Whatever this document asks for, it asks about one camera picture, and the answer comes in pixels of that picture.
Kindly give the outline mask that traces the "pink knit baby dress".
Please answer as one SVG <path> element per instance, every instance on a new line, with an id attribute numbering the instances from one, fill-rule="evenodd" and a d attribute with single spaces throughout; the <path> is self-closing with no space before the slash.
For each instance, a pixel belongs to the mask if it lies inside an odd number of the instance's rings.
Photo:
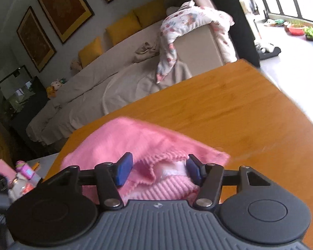
<path id="1" fill-rule="evenodd" d="M 78 165 L 82 170 L 117 162 L 126 152 L 133 168 L 119 194 L 128 200 L 187 200 L 199 187 L 189 178 L 185 162 L 194 154 L 202 163 L 226 165 L 230 156 L 185 135 L 147 122 L 119 117 L 91 133 L 60 168 Z"/>

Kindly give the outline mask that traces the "white side table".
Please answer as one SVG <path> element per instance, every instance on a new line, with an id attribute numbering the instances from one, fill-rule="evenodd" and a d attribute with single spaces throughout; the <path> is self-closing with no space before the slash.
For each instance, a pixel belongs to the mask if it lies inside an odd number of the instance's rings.
<path id="1" fill-rule="evenodd" d="M 46 175 L 48 174 L 50 168 L 52 167 L 54 161 L 56 160 L 59 153 L 51 154 L 45 157 L 40 157 L 38 159 L 27 161 L 27 164 L 30 167 L 33 167 L 36 163 L 39 163 L 38 168 L 36 169 L 36 173 L 45 179 Z"/>

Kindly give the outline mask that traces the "yellow plush toy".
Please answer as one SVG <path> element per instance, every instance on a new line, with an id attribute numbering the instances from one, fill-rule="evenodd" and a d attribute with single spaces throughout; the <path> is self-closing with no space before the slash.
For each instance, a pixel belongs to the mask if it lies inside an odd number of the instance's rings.
<path id="1" fill-rule="evenodd" d="M 53 81 L 50 86 L 46 88 L 47 98 L 55 98 L 56 92 L 62 87 L 62 83 L 58 80 Z"/>

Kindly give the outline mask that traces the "beige covered sofa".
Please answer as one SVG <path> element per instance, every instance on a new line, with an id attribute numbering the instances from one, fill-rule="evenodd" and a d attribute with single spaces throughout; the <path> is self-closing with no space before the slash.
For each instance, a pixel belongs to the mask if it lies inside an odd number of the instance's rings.
<path id="1" fill-rule="evenodd" d="M 72 77 L 28 124 L 28 137 L 53 144 L 127 104 L 224 64 L 216 36 L 204 25 L 175 41 L 179 62 L 156 83 L 159 56 L 136 63 L 134 55 L 142 44 L 156 42 L 160 25 L 135 33 Z"/>

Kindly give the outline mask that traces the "glass fish tank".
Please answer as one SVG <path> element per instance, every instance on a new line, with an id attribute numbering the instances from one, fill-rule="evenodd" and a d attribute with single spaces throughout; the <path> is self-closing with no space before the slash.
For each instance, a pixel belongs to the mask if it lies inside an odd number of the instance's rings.
<path id="1" fill-rule="evenodd" d="M 45 87 L 25 65 L 0 73 L 0 119 L 32 119 L 47 101 Z"/>

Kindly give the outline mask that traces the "yellow cushion left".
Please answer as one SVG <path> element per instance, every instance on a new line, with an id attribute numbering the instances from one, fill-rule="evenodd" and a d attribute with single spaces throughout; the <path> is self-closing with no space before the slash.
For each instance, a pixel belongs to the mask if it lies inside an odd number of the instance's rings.
<path id="1" fill-rule="evenodd" d="M 78 57 L 83 68 L 96 60 L 103 53 L 101 38 L 96 37 L 92 42 L 86 45 L 78 52 Z"/>

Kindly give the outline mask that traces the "yellow cushion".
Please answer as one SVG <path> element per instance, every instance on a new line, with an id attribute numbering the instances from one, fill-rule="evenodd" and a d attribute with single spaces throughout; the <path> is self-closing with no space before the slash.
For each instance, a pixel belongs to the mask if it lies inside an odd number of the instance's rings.
<path id="1" fill-rule="evenodd" d="M 103 53 L 101 38 L 96 37 L 92 42 L 86 45 L 78 52 L 78 57 L 83 68 L 96 60 Z"/>
<path id="2" fill-rule="evenodd" d="M 152 0 L 133 10 L 143 29 L 166 18 L 164 0 Z"/>
<path id="3" fill-rule="evenodd" d="M 142 30 L 142 26 L 134 11 L 129 12 L 106 28 L 112 46 L 115 46 L 140 30 Z"/>

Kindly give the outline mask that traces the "crumpled beige cloth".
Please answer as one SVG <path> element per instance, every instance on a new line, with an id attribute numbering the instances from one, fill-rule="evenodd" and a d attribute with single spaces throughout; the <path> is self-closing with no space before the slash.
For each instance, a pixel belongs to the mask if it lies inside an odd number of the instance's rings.
<path id="1" fill-rule="evenodd" d="M 159 44 L 158 42 L 149 43 L 144 42 L 135 52 L 134 52 L 134 63 L 140 63 L 152 57 L 159 55 Z"/>

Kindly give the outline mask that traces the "yellow cushion middle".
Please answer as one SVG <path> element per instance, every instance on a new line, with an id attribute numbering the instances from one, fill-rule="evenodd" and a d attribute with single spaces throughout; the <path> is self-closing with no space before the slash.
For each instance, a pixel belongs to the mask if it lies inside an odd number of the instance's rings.
<path id="1" fill-rule="evenodd" d="M 129 12 L 106 28 L 112 46 L 115 46 L 140 30 L 142 30 L 142 26 L 134 11 Z"/>

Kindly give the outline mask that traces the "left gold framed picture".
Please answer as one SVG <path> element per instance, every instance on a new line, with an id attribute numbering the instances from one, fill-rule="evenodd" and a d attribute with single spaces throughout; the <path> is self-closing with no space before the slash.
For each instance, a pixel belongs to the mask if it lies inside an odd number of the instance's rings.
<path id="1" fill-rule="evenodd" d="M 56 54 L 56 49 L 31 6 L 18 26 L 17 35 L 37 71 L 41 73 Z"/>

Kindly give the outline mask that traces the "floral baby blanket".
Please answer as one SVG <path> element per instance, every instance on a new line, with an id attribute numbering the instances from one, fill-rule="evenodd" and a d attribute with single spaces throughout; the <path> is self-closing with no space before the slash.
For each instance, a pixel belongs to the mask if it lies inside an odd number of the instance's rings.
<path id="1" fill-rule="evenodd" d="M 160 60 L 156 72 L 156 82 L 162 82 L 179 60 L 175 41 L 202 26 L 208 26 L 215 33 L 215 43 L 224 63 L 237 60 L 236 51 L 228 35 L 235 24 L 233 18 L 224 11 L 208 6 L 196 6 L 194 1 L 185 2 L 173 14 L 167 16 L 160 26 Z"/>

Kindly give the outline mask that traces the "yellow cushion right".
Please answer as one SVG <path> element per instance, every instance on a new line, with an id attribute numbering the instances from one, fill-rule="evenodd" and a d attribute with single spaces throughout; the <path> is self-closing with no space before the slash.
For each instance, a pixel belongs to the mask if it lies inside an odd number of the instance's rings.
<path id="1" fill-rule="evenodd" d="M 143 29 L 166 18 L 164 0 L 152 0 L 133 10 Z"/>

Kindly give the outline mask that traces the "red plastic basin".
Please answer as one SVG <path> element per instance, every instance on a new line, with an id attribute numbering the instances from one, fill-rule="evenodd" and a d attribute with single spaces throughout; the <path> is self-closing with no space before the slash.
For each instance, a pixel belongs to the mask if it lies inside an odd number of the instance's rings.
<path id="1" fill-rule="evenodd" d="M 289 24 L 287 25 L 287 29 L 289 33 L 293 36 L 302 36 L 305 34 L 304 29 L 305 26 L 301 24 Z"/>

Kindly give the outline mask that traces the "middle gold framed picture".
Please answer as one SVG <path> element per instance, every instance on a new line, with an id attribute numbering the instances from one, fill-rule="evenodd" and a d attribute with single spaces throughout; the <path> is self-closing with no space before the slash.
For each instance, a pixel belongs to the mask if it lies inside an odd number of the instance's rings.
<path id="1" fill-rule="evenodd" d="M 62 44 L 94 16 L 87 0 L 37 1 Z"/>

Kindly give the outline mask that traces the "green plant in pot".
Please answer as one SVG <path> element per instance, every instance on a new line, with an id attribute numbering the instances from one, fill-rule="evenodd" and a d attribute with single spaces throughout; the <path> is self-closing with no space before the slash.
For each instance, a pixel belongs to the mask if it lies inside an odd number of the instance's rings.
<path id="1" fill-rule="evenodd" d="M 305 38 L 308 41 L 313 41 L 313 27 L 307 26 L 304 28 Z"/>

